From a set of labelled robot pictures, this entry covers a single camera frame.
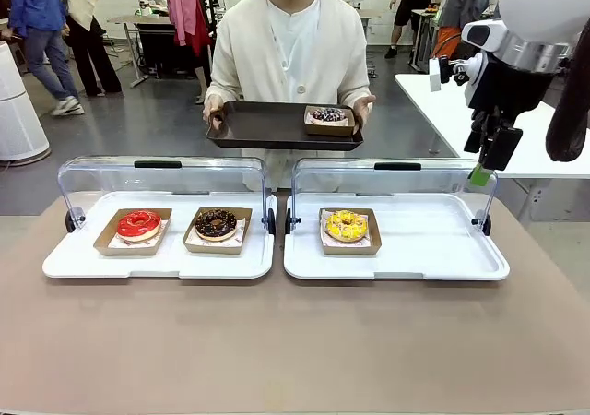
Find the person's right hand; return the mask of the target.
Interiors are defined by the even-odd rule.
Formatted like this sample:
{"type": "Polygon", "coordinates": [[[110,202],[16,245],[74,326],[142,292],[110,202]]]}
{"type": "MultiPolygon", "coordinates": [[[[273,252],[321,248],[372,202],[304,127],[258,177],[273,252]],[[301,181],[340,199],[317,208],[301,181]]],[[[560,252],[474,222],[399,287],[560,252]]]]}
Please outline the person's right hand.
{"type": "Polygon", "coordinates": [[[218,129],[221,121],[215,117],[214,113],[223,109],[224,101],[216,94],[210,95],[204,102],[203,121],[214,129],[218,129]]]}

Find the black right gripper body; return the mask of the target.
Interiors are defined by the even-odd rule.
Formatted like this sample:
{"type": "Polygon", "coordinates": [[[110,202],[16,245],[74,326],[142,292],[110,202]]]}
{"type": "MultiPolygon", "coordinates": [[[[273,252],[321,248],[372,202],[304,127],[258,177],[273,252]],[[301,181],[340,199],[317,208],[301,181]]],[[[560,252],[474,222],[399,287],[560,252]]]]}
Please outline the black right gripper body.
{"type": "Polygon", "coordinates": [[[539,105],[552,74],[530,73],[484,53],[477,77],[469,83],[469,107],[500,116],[519,116],[539,105]]]}

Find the person's left hand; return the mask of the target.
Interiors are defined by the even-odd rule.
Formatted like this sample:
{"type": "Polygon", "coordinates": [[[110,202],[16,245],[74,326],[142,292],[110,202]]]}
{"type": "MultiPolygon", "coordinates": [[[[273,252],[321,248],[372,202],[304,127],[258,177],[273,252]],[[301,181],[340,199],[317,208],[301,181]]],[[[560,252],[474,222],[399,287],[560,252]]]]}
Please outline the person's left hand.
{"type": "Polygon", "coordinates": [[[353,105],[355,116],[354,133],[359,132],[366,125],[375,102],[376,97],[374,95],[363,96],[355,101],[353,105]]]}

